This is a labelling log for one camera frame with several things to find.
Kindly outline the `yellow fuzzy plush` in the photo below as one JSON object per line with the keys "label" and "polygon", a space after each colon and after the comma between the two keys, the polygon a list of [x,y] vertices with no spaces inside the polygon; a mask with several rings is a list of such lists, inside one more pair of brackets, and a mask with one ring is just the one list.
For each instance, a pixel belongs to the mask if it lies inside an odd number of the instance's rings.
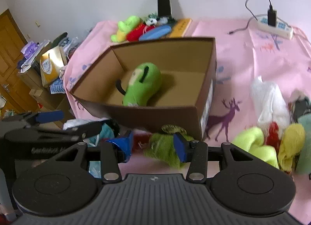
{"label": "yellow fuzzy plush", "polygon": [[278,152],[278,164],[284,172],[291,173],[294,158],[300,154],[305,137],[306,131],[300,123],[293,123],[285,129]]}

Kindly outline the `blue glasses case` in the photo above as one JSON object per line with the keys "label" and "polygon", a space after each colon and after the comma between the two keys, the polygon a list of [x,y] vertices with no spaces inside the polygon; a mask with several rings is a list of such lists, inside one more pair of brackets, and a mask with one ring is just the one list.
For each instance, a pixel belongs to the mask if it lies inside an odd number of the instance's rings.
{"label": "blue glasses case", "polygon": [[171,31],[172,31],[172,28],[169,25],[157,26],[156,28],[140,36],[139,41],[156,40],[169,34]]}

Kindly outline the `yellow paper bag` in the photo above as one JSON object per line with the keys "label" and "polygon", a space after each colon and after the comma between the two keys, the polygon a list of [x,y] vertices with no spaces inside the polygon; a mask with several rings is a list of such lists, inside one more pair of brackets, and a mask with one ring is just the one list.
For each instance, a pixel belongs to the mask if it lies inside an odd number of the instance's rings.
{"label": "yellow paper bag", "polygon": [[43,53],[39,60],[43,87],[49,87],[58,77],[61,68],[67,65],[63,47],[56,46]]}

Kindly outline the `wooden door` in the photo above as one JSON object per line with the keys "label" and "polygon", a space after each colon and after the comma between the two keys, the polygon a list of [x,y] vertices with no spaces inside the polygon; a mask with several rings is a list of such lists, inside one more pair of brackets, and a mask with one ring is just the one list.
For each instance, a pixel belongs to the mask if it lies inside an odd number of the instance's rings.
{"label": "wooden door", "polygon": [[17,76],[17,64],[23,58],[21,49],[26,39],[9,10],[1,14],[0,23],[1,98],[6,99],[1,114],[7,110],[15,113],[38,111],[38,103],[29,95],[30,88]]}

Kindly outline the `green avocado plush toy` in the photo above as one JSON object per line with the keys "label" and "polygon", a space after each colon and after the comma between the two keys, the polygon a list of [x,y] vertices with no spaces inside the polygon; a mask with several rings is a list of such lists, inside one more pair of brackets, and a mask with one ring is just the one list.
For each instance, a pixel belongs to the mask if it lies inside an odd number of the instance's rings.
{"label": "green avocado plush toy", "polygon": [[116,89],[123,95],[122,104],[129,107],[146,107],[149,99],[159,91],[162,76],[158,67],[150,62],[140,64],[133,71],[127,89],[121,80],[116,81]]}

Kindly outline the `black charger plug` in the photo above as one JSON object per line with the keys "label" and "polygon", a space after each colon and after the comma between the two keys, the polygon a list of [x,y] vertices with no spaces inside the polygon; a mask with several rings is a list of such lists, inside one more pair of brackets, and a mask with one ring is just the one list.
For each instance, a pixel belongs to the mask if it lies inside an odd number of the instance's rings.
{"label": "black charger plug", "polygon": [[272,27],[277,25],[277,11],[273,9],[273,6],[270,5],[267,11],[267,24]]}

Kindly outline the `white plush toy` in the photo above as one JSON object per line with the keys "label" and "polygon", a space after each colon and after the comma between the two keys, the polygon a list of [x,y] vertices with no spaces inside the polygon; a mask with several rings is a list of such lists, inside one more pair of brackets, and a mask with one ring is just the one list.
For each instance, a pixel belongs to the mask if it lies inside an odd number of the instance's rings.
{"label": "white plush toy", "polygon": [[267,133],[272,122],[277,123],[283,131],[290,125],[290,114],[287,104],[277,83],[263,81],[256,77],[250,87],[250,95],[255,108],[257,126]]}

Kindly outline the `red plush toy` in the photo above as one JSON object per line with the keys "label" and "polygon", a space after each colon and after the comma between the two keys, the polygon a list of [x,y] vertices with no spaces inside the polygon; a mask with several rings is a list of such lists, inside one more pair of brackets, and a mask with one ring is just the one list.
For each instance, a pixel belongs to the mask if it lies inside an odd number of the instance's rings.
{"label": "red plush toy", "polygon": [[146,32],[149,32],[150,30],[154,29],[155,27],[156,27],[155,25],[148,26],[145,23],[141,23],[134,30],[132,30],[130,33],[127,34],[126,40],[129,42],[138,41],[140,36],[142,36]]}

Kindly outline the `small panda plush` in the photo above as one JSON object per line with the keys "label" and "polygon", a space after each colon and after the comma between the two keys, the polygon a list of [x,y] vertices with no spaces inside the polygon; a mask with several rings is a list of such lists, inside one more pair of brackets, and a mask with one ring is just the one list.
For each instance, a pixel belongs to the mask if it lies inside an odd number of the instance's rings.
{"label": "small panda plush", "polygon": [[161,26],[168,24],[167,17],[159,17],[156,14],[149,14],[144,22],[147,26]]}

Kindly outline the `brown cardboard box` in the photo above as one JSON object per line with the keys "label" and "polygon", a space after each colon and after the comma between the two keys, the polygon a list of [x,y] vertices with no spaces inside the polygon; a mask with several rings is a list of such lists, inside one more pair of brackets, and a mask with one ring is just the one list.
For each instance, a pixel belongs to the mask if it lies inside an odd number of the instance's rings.
{"label": "brown cardboard box", "polygon": [[119,44],[97,57],[71,93],[94,117],[150,132],[176,125],[202,140],[216,67],[214,38]]}

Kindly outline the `teal bath mesh sponge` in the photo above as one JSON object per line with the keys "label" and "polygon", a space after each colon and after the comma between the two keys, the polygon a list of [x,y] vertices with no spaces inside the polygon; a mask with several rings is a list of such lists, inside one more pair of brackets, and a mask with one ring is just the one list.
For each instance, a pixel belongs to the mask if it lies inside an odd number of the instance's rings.
{"label": "teal bath mesh sponge", "polygon": [[[88,147],[99,146],[103,141],[114,138],[113,130],[107,125],[102,125],[101,132],[93,137],[85,139]],[[101,178],[101,163],[100,161],[91,161],[89,173],[95,178]]]}

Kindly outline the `white power strip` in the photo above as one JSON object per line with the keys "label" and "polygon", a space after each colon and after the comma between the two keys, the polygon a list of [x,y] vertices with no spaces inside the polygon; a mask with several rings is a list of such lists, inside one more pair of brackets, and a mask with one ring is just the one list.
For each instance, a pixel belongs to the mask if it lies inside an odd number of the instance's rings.
{"label": "white power strip", "polygon": [[286,23],[277,20],[276,26],[268,25],[268,18],[266,16],[258,18],[258,28],[264,32],[280,36],[282,38],[291,40],[293,38],[294,29]]}

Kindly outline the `green yellow plush toy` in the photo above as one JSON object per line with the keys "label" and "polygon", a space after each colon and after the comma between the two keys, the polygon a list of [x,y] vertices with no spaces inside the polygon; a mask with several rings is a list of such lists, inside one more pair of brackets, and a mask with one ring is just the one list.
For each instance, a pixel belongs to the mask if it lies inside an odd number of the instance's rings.
{"label": "green yellow plush toy", "polygon": [[124,21],[118,22],[116,34],[111,35],[111,41],[115,43],[126,41],[127,35],[141,23],[141,18],[135,15],[129,16]]}

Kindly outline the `purple white paper pile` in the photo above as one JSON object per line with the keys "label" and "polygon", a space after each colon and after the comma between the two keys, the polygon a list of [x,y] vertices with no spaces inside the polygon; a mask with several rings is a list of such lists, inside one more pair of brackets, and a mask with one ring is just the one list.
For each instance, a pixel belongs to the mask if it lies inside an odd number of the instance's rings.
{"label": "purple white paper pile", "polygon": [[17,65],[19,73],[25,73],[28,71],[32,64],[35,62],[36,58],[43,52],[43,49],[47,48],[50,44],[50,40],[44,40],[39,44],[35,43],[34,41],[29,41],[28,44],[21,49],[21,53],[23,54],[24,58],[22,63]]}

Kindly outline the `pink deer print tablecloth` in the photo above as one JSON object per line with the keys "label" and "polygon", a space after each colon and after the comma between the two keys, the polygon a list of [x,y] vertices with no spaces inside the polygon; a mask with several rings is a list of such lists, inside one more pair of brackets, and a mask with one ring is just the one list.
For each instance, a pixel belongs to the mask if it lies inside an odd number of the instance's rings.
{"label": "pink deer print tablecloth", "polygon": [[[216,77],[203,137],[211,137],[213,144],[232,141],[243,130],[259,127],[250,95],[256,77],[277,83],[286,104],[295,90],[310,93],[308,45],[301,39],[283,39],[254,26],[229,35],[227,31],[234,25],[233,21],[200,21],[193,35],[182,37],[216,40]],[[71,90],[101,53],[122,44],[109,40],[108,34],[114,28],[108,21],[98,23],[74,52],[65,70],[64,87],[78,119],[99,119],[82,107]]]}

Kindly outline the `fuzzy green plush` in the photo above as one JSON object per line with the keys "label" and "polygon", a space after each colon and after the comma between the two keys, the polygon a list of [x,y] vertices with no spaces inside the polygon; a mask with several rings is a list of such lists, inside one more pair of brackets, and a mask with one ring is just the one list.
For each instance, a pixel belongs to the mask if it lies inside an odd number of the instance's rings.
{"label": "fuzzy green plush", "polygon": [[165,162],[172,168],[183,168],[184,164],[180,162],[173,145],[173,135],[181,133],[187,141],[193,140],[193,137],[187,135],[186,130],[177,125],[164,125],[161,130],[161,133],[151,135],[149,143],[144,149],[144,155]]}

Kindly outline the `yellow book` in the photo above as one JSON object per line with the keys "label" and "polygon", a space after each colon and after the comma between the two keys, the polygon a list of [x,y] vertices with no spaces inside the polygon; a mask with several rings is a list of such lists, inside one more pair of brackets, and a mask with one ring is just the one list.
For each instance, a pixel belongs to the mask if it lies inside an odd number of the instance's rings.
{"label": "yellow book", "polygon": [[186,34],[189,26],[192,23],[191,18],[183,18],[176,22],[176,24],[172,27],[168,38],[182,38]]}

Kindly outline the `red plush item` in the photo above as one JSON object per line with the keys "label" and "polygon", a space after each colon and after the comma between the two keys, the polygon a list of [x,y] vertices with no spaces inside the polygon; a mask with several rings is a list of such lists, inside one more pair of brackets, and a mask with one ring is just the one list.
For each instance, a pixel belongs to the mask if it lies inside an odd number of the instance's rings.
{"label": "red plush item", "polygon": [[135,133],[133,135],[133,152],[138,152],[146,149],[149,146],[149,139],[152,136],[151,133]]}

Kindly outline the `blue patterned cloth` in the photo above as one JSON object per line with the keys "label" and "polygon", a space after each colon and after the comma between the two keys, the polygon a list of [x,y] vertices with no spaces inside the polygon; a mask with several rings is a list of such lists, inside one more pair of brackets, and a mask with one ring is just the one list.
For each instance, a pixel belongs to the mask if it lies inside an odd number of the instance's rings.
{"label": "blue patterned cloth", "polygon": [[50,85],[51,94],[65,94],[65,89],[63,86],[63,81],[58,78]]}

